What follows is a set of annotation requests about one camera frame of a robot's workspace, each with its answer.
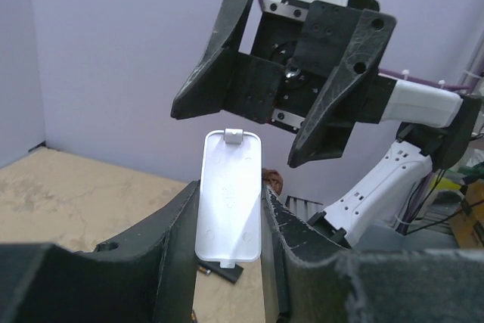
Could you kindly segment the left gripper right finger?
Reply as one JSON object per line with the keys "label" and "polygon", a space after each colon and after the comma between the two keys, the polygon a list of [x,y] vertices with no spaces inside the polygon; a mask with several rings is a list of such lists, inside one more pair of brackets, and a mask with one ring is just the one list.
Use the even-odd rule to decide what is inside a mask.
{"label": "left gripper right finger", "polygon": [[479,250],[357,251],[335,244],[262,189],[268,322],[481,322]]}

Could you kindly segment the white battery cover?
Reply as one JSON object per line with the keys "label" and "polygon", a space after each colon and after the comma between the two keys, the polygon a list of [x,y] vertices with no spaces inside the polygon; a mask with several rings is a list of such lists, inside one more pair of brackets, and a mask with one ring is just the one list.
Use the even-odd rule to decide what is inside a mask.
{"label": "white battery cover", "polygon": [[242,129],[205,137],[195,253],[232,269],[260,257],[262,142]]}

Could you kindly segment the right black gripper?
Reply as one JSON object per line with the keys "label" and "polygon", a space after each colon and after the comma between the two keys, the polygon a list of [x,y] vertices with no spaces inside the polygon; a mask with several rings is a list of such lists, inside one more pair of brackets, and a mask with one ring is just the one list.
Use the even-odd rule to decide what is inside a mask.
{"label": "right black gripper", "polygon": [[244,54],[239,47],[252,3],[222,0],[208,45],[175,96],[171,117],[226,110],[297,133],[287,160],[291,167],[341,157],[356,122],[380,120],[365,105],[396,19],[377,4],[283,0],[268,5],[251,54]]}

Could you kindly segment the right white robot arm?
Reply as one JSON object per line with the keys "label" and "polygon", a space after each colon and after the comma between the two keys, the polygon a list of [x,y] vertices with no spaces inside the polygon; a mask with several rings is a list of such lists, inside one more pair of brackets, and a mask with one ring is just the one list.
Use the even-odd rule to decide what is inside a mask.
{"label": "right white robot arm", "polygon": [[222,0],[206,50],[175,96],[177,120],[226,110],[295,134],[288,165],[343,155],[356,123],[398,120],[383,159],[311,224],[356,245],[398,194],[465,152],[477,99],[381,75],[396,20],[377,0],[267,1],[249,54],[239,50],[253,0]]}

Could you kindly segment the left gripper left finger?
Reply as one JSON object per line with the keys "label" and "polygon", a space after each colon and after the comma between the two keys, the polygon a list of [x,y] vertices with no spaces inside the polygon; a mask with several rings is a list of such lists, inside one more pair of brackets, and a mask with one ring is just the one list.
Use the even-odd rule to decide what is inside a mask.
{"label": "left gripper left finger", "polygon": [[197,275],[199,183],[162,209],[72,252],[53,243],[1,246],[3,322],[187,322]]}

